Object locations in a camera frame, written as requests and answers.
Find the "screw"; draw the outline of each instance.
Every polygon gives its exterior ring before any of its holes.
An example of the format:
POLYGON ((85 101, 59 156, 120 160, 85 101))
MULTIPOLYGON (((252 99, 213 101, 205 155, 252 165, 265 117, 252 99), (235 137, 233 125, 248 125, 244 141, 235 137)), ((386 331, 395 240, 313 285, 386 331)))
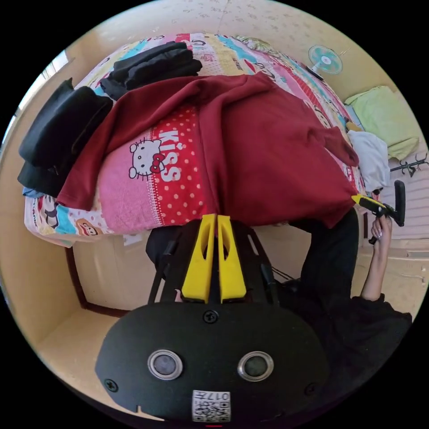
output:
POLYGON ((304 389, 304 394, 306 396, 311 396, 315 393, 317 388, 317 384, 316 383, 310 383, 305 389, 304 389))
POLYGON ((218 313, 216 313, 213 310, 207 310, 203 315, 202 315, 202 319, 206 322, 206 323, 216 323, 218 321, 219 315, 218 313))
POLYGON ((107 390, 115 393, 118 391, 118 385, 111 379, 104 380, 104 385, 107 390))

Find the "white cloth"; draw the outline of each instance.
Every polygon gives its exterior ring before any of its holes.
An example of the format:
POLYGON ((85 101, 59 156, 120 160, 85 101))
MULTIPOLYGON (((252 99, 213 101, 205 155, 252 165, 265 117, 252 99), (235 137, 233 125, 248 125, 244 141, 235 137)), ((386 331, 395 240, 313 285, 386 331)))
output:
POLYGON ((353 149, 359 157, 359 168, 365 183, 365 190, 389 186, 390 168, 387 144, 372 133, 349 131, 347 133, 353 149))

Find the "electric fan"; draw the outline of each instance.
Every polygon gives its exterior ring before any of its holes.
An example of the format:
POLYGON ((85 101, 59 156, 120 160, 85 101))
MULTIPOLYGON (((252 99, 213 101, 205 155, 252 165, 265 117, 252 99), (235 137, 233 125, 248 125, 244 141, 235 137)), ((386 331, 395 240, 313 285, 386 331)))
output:
POLYGON ((323 77, 318 74, 319 70, 330 75, 336 75, 343 69, 343 63, 340 56, 326 46, 312 46, 308 51, 308 57, 314 65, 312 68, 307 67, 307 69, 321 80, 323 80, 323 77))

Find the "hand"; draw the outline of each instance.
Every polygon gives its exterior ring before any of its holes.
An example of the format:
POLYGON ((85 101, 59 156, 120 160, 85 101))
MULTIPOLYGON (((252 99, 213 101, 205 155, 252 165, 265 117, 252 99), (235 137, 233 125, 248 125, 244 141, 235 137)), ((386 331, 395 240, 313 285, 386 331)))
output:
POLYGON ((386 216, 377 218, 372 224, 371 232, 377 238, 374 251, 387 254, 392 240, 392 219, 386 216))

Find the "red sweater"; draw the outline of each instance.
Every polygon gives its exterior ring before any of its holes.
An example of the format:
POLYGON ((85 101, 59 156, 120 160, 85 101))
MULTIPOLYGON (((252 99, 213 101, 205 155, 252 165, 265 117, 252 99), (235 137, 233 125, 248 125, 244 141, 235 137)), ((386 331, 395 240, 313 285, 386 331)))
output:
POLYGON ((301 99, 263 73, 181 77, 121 97, 83 149, 58 202, 90 210, 103 159, 183 102, 198 107, 198 161, 209 210, 264 225, 301 218, 335 225, 356 193, 326 151, 358 157, 337 127, 326 129, 301 99))

